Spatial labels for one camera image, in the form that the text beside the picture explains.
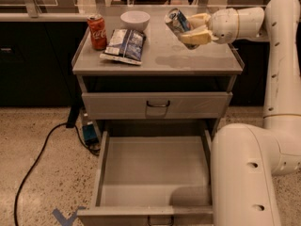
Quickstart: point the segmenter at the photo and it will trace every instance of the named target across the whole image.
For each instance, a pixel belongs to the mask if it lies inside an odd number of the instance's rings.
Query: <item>drawer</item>
[[[86,226],[213,223],[199,122],[113,121],[103,132]]]
[[[229,105],[226,92],[83,93],[91,119],[220,118]]]

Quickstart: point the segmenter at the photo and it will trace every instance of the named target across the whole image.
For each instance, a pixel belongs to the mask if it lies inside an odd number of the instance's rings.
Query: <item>blue tape mark on floor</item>
[[[79,206],[78,209],[85,209],[85,207]],[[72,224],[75,222],[77,217],[77,210],[71,215],[70,218],[66,219],[63,214],[56,208],[53,211],[53,215],[55,216],[56,220],[60,223],[62,226],[72,226]]]

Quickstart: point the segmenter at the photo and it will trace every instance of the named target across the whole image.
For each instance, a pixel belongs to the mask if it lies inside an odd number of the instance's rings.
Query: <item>white bowl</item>
[[[127,11],[121,14],[121,28],[143,32],[150,21],[150,15],[144,11]]]

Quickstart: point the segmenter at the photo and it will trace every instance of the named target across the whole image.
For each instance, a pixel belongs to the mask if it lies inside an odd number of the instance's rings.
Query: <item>cable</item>
[[[50,132],[49,134],[47,135],[47,138],[45,139],[45,142],[44,142],[44,145],[43,147],[41,148],[40,150],[40,153],[36,159],[36,161],[34,162],[34,164],[31,166],[30,170],[28,171],[28,173],[25,175],[25,177],[23,178],[20,186],[19,186],[19,189],[17,191],[17,194],[16,194],[16,197],[15,197],[15,203],[14,203],[14,211],[13,211],[13,216],[14,216],[14,222],[15,222],[15,226],[19,226],[19,223],[18,223],[18,216],[17,216],[17,211],[18,211],[18,200],[19,200],[19,196],[20,196],[20,193],[21,193],[21,190],[24,186],[24,183],[26,182],[28,176],[30,175],[31,171],[33,170],[34,167],[37,166],[39,160],[40,160],[40,157],[41,155],[43,154],[44,150],[45,150],[45,147],[47,145],[47,142],[48,142],[48,139],[50,137],[50,135],[54,132],[55,129],[57,129],[58,127],[60,126],[63,126],[63,125],[69,125],[67,122],[65,123],[60,123],[59,125],[55,126]],[[77,126],[75,125],[75,130],[76,130],[76,133],[77,133],[77,136],[81,142],[81,144],[86,148],[88,149],[92,154],[94,155],[99,155],[99,149],[92,149],[90,146],[87,146],[83,140],[81,139],[80,135],[79,135],[79,130],[77,128]]]

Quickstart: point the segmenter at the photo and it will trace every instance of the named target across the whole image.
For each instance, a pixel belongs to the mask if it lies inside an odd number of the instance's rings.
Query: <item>drawer handle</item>
[[[147,106],[148,107],[160,107],[160,108],[165,108],[170,106],[170,101],[167,101],[166,104],[164,105],[152,105],[149,101],[147,101]]]
[[[148,224],[149,226],[173,226],[174,218],[173,216],[170,218],[170,222],[168,224],[151,224],[151,217],[148,216]]]

